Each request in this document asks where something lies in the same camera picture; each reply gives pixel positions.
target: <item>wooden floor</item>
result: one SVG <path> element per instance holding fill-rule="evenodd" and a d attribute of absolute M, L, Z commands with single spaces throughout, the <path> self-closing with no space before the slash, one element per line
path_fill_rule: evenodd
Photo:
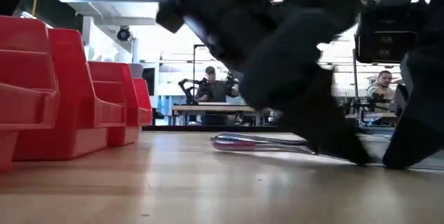
<path fill-rule="evenodd" d="M 0 175 L 0 223 L 444 223 L 444 175 L 358 168 L 288 153 L 230 154 L 210 133 Z"/>

